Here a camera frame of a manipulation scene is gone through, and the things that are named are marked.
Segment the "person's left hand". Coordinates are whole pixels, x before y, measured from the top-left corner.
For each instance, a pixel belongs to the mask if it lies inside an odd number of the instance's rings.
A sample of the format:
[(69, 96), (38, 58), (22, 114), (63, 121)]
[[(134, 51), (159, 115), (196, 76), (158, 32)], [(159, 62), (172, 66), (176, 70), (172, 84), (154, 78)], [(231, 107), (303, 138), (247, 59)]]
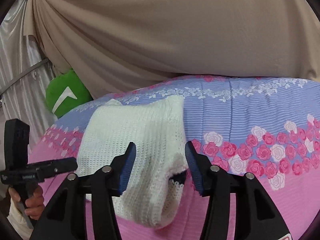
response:
[[(20, 195), (13, 187), (9, 187), (9, 194), (13, 204), (16, 208), (18, 208), (18, 203), (21, 202)], [(45, 205), (44, 205), (44, 197), (43, 197), (43, 189), (40, 185), (34, 190), (33, 195), (25, 201), (26, 208), (25, 214), (34, 220), (39, 220)]]

